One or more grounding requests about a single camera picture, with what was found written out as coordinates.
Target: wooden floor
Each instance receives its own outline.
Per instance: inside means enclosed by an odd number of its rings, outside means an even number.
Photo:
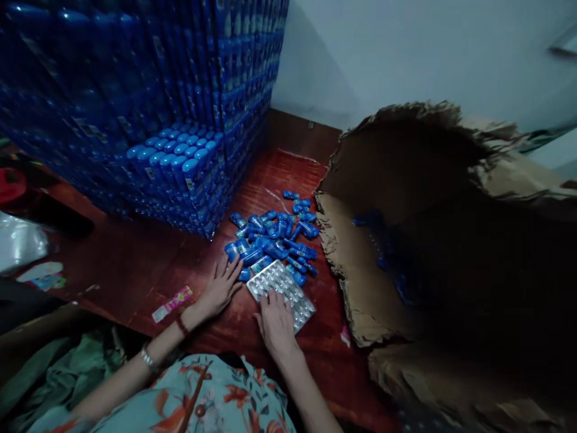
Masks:
[[[307,134],[306,121],[290,121],[295,134]],[[328,131],[327,135],[317,129],[312,134],[320,134],[323,139],[317,142],[324,143],[310,148],[309,154],[304,152],[305,156],[317,156],[326,163],[336,146],[328,138],[334,133]],[[298,152],[290,148],[286,134],[284,137],[277,147]],[[278,149],[264,150],[248,171],[229,213],[238,211],[247,218],[269,209],[290,211],[292,203],[282,199],[282,191],[291,189],[301,197],[311,197],[325,173],[326,166],[311,159]],[[224,255],[224,245],[236,239],[237,229],[228,220],[221,223],[209,243],[152,221],[112,220],[69,185],[53,187],[51,193],[93,219],[97,228],[82,242],[61,242],[60,251],[50,260],[63,262],[67,284],[50,292],[149,336],[159,334],[174,317],[170,315],[156,325],[151,314],[185,285],[193,289],[193,299],[198,299],[214,261]],[[338,417],[372,431],[396,431],[393,405],[369,378],[368,352],[355,348],[354,343],[349,348],[341,340],[346,323],[343,296],[324,259],[320,238],[308,244],[319,252],[315,263],[319,275],[309,278],[304,290],[317,313],[299,332],[297,341],[312,374]],[[233,350],[280,381],[252,318],[256,311],[257,303],[247,289],[242,289],[220,317],[191,337],[188,351],[215,354]]]

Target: green cloth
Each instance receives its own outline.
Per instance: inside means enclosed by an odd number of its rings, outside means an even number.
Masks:
[[[50,408],[75,407],[122,365],[117,350],[107,349],[101,331],[48,343],[30,358],[0,391],[0,420],[12,409],[9,432],[24,432]]]

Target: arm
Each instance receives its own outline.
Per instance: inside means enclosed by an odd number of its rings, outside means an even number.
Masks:
[[[184,310],[181,315],[183,325],[188,331],[192,331],[205,320],[216,316],[228,305],[233,294],[242,285],[242,283],[235,283],[241,270],[242,260],[239,263],[239,257],[231,263],[228,269],[226,260],[220,265],[215,265],[212,279],[200,299]],[[174,322],[152,340],[147,347],[147,352],[154,364],[161,365],[184,338],[185,335]],[[151,371],[139,353],[82,400],[72,410],[72,414],[97,422],[116,406],[142,390],[150,376]]]
[[[264,344],[282,373],[309,433],[342,432],[326,405],[307,361],[295,340],[290,302],[281,294],[269,292],[260,298],[261,315],[256,314]]]

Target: woman's left hand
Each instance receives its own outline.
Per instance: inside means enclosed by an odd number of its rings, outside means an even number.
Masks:
[[[207,320],[220,314],[228,305],[233,295],[242,287],[242,282],[236,281],[242,270],[243,260],[236,256],[227,267],[228,257],[215,263],[211,279],[200,296],[200,299],[190,307]]]

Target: red bracelet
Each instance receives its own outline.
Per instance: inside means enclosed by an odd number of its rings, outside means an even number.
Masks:
[[[176,324],[179,326],[180,330],[185,335],[185,338],[187,338],[188,334],[190,334],[190,331],[186,329],[186,326],[182,322],[182,318],[180,317],[180,315],[176,316]]]

